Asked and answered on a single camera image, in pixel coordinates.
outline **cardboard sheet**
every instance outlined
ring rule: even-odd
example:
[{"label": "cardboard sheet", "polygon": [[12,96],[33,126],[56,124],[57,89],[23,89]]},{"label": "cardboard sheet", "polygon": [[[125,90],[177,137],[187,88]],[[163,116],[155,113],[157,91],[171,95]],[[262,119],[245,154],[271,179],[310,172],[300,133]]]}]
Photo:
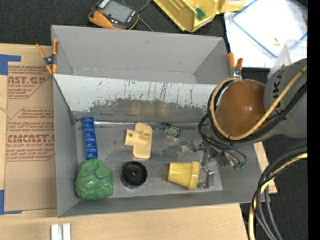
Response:
[{"label": "cardboard sheet", "polygon": [[4,239],[50,239],[50,226],[71,224],[72,240],[248,240],[238,204],[56,218],[56,210],[0,216]]},{"label": "cardboard sheet", "polygon": [[7,114],[8,114],[8,77],[0,75],[0,190],[5,188],[5,161],[6,157],[2,154],[6,152],[7,142]]},{"label": "cardboard sheet", "polygon": [[[51,47],[42,49],[52,55]],[[53,78],[36,46],[0,44],[0,54],[21,56],[0,85],[7,95],[4,211],[56,208]]]}]

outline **gray box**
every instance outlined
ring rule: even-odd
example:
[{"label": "gray box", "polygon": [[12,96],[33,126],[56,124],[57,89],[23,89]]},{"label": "gray box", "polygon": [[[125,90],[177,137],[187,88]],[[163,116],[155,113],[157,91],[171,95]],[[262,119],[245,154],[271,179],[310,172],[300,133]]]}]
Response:
[{"label": "gray box", "polygon": [[[214,186],[189,191],[167,181],[168,165],[201,161],[203,153],[179,156],[185,141],[201,143],[198,123],[214,88],[230,77],[220,37],[52,26],[59,40],[54,75],[54,123],[58,217],[250,203],[261,175],[252,144],[238,148],[248,157],[244,170],[214,167]],[[86,160],[83,117],[94,117],[99,158],[114,173],[114,194],[80,200],[74,182]],[[119,177],[133,161],[124,132],[136,123],[153,128],[151,159],[141,161],[150,177],[135,191]],[[164,142],[156,125],[180,126],[181,140]]]}]

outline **orange device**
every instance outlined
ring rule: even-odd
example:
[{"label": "orange device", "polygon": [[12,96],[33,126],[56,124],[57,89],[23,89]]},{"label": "orange device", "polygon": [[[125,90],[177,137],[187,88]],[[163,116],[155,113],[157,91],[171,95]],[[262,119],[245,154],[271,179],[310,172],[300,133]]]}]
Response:
[{"label": "orange device", "polygon": [[99,0],[89,14],[89,21],[104,29],[131,30],[138,20],[139,10],[115,0]]}]

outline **white label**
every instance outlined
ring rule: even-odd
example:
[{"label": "white label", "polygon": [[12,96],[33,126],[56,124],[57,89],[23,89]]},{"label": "white label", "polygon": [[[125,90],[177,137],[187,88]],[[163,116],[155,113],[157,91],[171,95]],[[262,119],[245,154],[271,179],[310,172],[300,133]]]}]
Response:
[{"label": "white label", "polygon": [[103,9],[106,7],[106,5],[109,3],[110,0],[104,0],[101,4],[100,4],[100,8]]},{"label": "white label", "polygon": [[241,5],[243,3],[244,0],[230,0],[228,5]]}]

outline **blue block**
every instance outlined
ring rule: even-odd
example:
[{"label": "blue block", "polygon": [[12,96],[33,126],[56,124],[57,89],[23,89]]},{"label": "blue block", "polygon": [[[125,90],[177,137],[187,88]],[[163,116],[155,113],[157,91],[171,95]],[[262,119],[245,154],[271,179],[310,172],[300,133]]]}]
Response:
[{"label": "blue block", "polygon": [[86,148],[86,159],[98,158],[97,137],[95,119],[93,117],[83,117],[84,140]]}]

